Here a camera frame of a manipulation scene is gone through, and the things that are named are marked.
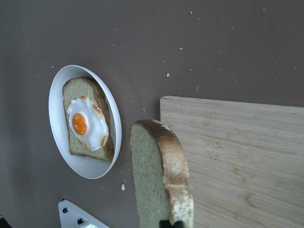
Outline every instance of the open-faced egg sandwich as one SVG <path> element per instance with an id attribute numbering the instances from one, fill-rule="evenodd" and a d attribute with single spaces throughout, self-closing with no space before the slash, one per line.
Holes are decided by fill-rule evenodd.
<path id="1" fill-rule="evenodd" d="M 73 78 L 65 83 L 62 94 L 70 153 L 111 161 L 110 112 L 99 84 L 91 78 Z"/>

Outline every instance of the dark gray surface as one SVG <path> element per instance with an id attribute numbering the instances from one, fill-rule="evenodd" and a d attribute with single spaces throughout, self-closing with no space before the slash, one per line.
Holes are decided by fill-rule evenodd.
<path id="1" fill-rule="evenodd" d="M 164 95 L 304 107 L 303 12 L 299 0 L 0 1 L 0 212 L 13 228 L 60 227 L 65 198 L 137 227 L 131 123 L 159 119 Z M 121 115 L 120 155 L 97 180 L 68 167 L 49 125 L 51 82 L 70 64 L 99 75 Z"/>

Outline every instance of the white plate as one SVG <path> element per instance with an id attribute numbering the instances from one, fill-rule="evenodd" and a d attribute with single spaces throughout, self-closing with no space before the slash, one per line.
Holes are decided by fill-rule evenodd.
<path id="1" fill-rule="evenodd" d="M 71 155 L 68 145 L 68 132 L 63 108 L 62 87 L 66 81 L 75 77 L 91 77 L 97 81 L 105 94 L 111 117 L 114 157 L 112 162 L 101 161 L 90 157 Z M 56 74 L 48 99 L 49 120 L 56 145 L 67 164 L 80 176 L 97 179 L 104 176 L 113 167 L 119 154 L 122 140 L 122 126 L 116 102 L 106 84 L 92 71 L 76 65 L 65 66 Z"/>

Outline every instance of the bread slice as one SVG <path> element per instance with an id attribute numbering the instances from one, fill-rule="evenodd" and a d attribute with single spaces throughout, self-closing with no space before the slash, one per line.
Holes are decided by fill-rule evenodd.
<path id="1" fill-rule="evenodd" d="M 100 160 L 111 161 L 114 156 L 114 145 L 111 137 L 110 112 L 108 104 L 105 101 L 105 94 L 101 89 L 100 85 L 92 78 L 72 78 L 64 84 L 62 88 L 62 94 L 63 106 L 66 116 L 66 126 L 68 128 L 68 142 L 70 147 L 70 153 L 72 155 L 89 156 Z M 70 105 L 71 100 L 76 100 L 83 95 L 87 96 L 90 101 L 92 101 L 102 110 L 106 124 L 109 127 L 109 137 L 106 145 L 96 151 L 90 151 L 85 148 L 81 144 L 81 142 L 75 137 L 74 133 L 69 127 L 69 115 L 67 113 L 68 106 Z"/>
<path id="2" fill-rule="evenodd" d="M 159 228 L 161 220 L 193 227 L 193 198 L 184 150 L 169 127 L 141 120 L 130 131 L 132 169 L 140 228 Z"/>

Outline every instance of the egg yolk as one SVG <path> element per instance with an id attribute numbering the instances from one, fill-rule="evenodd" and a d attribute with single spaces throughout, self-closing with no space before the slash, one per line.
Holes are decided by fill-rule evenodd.
<path id="1" fill-rule="evenodd" d="M 80 113 L 76 113 L 72 119 L 74 131 L 79 135 L 84 135 L 87 130 L 86 119 Z"/>

